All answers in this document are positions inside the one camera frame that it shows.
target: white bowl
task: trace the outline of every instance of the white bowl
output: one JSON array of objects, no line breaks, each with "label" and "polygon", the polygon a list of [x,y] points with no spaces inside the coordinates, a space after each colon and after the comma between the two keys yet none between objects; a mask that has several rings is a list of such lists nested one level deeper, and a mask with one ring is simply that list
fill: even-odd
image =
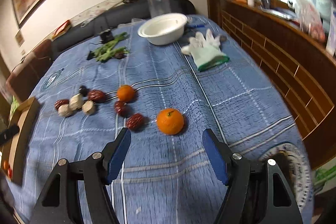
[{"label": "white bowl", "polygon": [[178,40],[184,33],[187,17],[171,13],[154,17],[140,26],[138,35],[154,45],[161,46]]}]

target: plaid tablecloth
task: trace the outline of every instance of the plaid tablecloth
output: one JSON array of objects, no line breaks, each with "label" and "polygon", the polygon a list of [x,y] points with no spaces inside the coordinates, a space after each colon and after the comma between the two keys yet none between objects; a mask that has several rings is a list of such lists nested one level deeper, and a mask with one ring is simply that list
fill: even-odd
[{"label": "plaid tablecloth", "polygon": [[[198,72],[192,57],[180,47],[190,31],[162,47],[137,35],[141,23],[115,30],[128,32],[120,42],[130,54],[125,59],[98,63],[86,60],[98,47],[93,38],[57,58],[32,95],[41,104],[32,130],[23,186],[11,185],[16,209],[29,219],[53,166],[61,158],[84,160],[101,151],[125,126],[113,105],[115,99],[98,105],[97,112],[82,112],[63,118],[54,110],[58,99],[78,93],[80,85],[102,90],[113,98],[122,84],[132,85],[138,98],[130,106],[149,119],[145,129],[132,133],[132,142],[119,177],[108,192],[120,223],[212,223],[226,187],[216,179],[202,145],[202,132],[211,128],[234,152],[258,159],[274,146],[289,147],[299,159],[297,201],[306,224],[312,215],[310,168],[295,122],[276,89],[254,61],[227,33],[202,16],[192,16],[194,29],[227,36],[221,49],[226,64]],[[186,129],[167,136],[156,126],[160,110],[173,107],[185,116]],[[84,185],[79,183],[85,223],[91,223]]]}]

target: clear plastic container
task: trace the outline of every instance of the clear plastic container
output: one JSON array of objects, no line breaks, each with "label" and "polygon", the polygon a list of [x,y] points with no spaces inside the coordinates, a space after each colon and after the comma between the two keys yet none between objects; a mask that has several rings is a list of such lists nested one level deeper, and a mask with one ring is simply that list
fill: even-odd
[{"label": "clear plastic container", "polygon": [[151,18],[171,13],[169,0],[147,0]]}]

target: dried fruit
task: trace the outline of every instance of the dried fruit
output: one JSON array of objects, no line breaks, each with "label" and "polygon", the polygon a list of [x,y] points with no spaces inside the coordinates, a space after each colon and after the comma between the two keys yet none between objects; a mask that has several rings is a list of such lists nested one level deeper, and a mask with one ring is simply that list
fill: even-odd
[{"label": "dried fruit", "polygon": [[96,106],[93,101],[86,101],[82,106],[82,111],[86,115],[92,115],[96,111]]},{"label": "dried fruit", "polygon": [[144,117],[140,113],[136,113],[127,120],[126,126],[130,130],[137,130],[140,126],[143,125]]},{"label": "dried fruit", "polygon": [[3,169],[4,169],[5,171],[7,171],[8,168],[9,168],[8,160],[4,160],[4,161],[3,161]]},{"label": "dried fruit", "polygon": [[10,179],[12,179],[12,176],[13,176],[13,170],[9,167],[8,170],[7,170],[7,175]]},{"label": "dried fruit", "polygon": [[69,103],[69,99],[61,99],[61,100],[57,100],[54,104],[54,107],[56,110],[58,110],[58,108],[61,106],[61,105],[65,105],[65,104],[68,104]]},{"label": "dried fruit", "polygon": [[68,104],[61,105],[58,108],[58,115],[60,115],[61,117],[69,117],[70,115],[72,115],[72,110],[70,109]]},{"label": "dried fruit", "polygon": [[156,124],[164,134],[175,135],[183,128],[184,118],[177,109],[166,108],[158,114]]},{"label": "dried fruit", "polygon": [[69,107],[73,111],[82,108],[83,104],[84,102],[82,94],[76,94],[70,98]]},{"label": "dried fruit", "polygon": [[90,90],[87,94],[87,98],[95,103],[103,103],[106,101],[106,94],[101,90]]},{"label": "dried fruit", "polygon": [[88,93],[88,90],[86,88],[86,86],[84,85],[81,85],[79,87],[79,93],[83,95],[83,97],[86,97],[87,96],[87,93]]},{"label": "dried fruit", "polygon": [[135,97],[135,90],[130,85],[122,85],[118,88],[117,96],[120,101],[128,103]]},{"label": "dried fruit", "polygon": [[123,101],[117,101],[114,104],[114,109],[119,116],[125,117],[127,115],[127,106]]},{"label": "dried fruit", "polygon": [[123,58],[125,58],[125,54],[124,54],[124,52],[117,52],[114,55],[114,58],[116,58],[116,59],[123,59]]}]

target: white bowl rim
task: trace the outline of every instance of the white bowl rim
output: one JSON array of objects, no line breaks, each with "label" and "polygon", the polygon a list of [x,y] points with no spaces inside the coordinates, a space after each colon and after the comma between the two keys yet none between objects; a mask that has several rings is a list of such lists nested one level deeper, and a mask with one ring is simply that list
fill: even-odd
[{"label": "white bowl rim", "polygon": [[[179,17],[179,18],[183,18],[184,21],[178,26],[176,27],[174,30],[170,30],[168,32],[165,32],[165,33],[160,33],[160,34],[156,34],[156,35],[146,35],[143,33],[143,30],[148,27],[150,24],[152,24],[152,22],[154,21],[157,21],[158,19],[161,19],[161,18],[164,18],[164,17],[168,17],[169,18],[172,18],[173,16],[176,16],[176,17]],[[160,15],[160,16],[157,16],[157,17],[154,17],[152,19],[150,19],[149,21],[145,22],[144,24],[142,24],[140,26],[140,28],[138,29],[138,35],[141,36],[141,37],[145,37],[145,38],[151,38],[151,37],[161,37],[163,35],[166,35],[166,34],[169,34],[169,33],[172,33],[172,32],[175,32],[176,30],[178,30],[179,28],[183,27],[184,25],[186,25],[188,21],[188,18],[186,15],[184,14],[180,14],[180,13],[169,13],[169,14],[164,14],[164,15]]]}]

